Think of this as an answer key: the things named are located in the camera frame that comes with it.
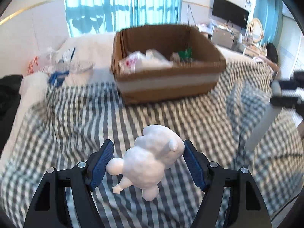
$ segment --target round mirror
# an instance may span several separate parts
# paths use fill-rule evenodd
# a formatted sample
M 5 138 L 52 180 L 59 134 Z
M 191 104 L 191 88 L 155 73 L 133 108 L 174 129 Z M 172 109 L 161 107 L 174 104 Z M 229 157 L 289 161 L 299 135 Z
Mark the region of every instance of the round mirror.
M 254 43 L 263 38 L 263 26 L 258 18 L 253 18 L 247 26 L 247 32 L 251 34 Z

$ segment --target white figurine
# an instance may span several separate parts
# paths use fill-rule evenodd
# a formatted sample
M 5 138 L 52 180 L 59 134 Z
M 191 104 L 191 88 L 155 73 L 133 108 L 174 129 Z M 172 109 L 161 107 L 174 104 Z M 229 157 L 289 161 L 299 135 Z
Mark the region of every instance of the white figurine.
M 142 189 L 146 201 L 151 201 L 159 193 L 157 184 L 164 177 L 165 170 L 183 155 L 184 143 L 171 129 L 161 125 L 147 126 L 142 134 L 122 159 L 110 160 L 106 171 L 113 176 L 123 175 L 119 184 L 113 187 L 113 193 L 119 194 L 134 185 Z

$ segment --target blue strap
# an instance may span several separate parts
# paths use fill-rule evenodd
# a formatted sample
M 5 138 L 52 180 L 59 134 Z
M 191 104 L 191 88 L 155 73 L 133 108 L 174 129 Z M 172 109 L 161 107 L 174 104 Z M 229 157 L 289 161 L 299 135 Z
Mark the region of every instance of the blue strap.
M 61 87 L 63 82 L 64 82 L 64 78 L 69 74 L 69 71 L 66 72 L 54 72 L 49 79 L 49 84 L 51 84 L 52 86 L 56 85 L 56 87 Z

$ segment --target screw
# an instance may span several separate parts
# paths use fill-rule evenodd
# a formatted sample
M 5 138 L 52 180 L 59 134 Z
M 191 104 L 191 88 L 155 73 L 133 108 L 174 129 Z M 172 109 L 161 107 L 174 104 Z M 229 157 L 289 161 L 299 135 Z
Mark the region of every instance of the screw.
M 216 168 L 216 167 L 218 167 L 218 163 L 217 163 L 217 162 L 211 161 L 211 162 L 210 162 L 210 166 L 211 166 L 212 168 Z
M 87 165 L 87 164 L 86 164 L 85 162 L 80 162 L 80 163 L 78 164 L 78 167 L 79 167 L 79 168 L 84 168 L 86 165 Z
M 47 170 L 47 173 L 52 173 L 52 172 L 54 172 L 54 167 L 51 167 L 51 168 L 48 168 L 48 170 Z
M 248 173 L 248 169 L 245 168 L 245 167 L 242 167 L 242 168 L 241 168 L 241 172 L 243 172 L 243 173 Z

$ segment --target open cardboard box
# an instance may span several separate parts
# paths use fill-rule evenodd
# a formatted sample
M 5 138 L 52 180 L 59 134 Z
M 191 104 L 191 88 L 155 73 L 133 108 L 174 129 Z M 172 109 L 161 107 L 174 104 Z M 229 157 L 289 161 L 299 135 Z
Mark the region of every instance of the open cardboard box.
M 195 59 L 189 65 L 132 74 L 120 72 L 118 61 L 132 52 L 145 54 L 155 49 L 169 60 L 173 52 L 189 47 Z M 225 68 L 224 56 L 192 26 L 145 25 L 124 29 L 114 37 L 111 70 L 125 104 L 205 94 L 216 85 Z

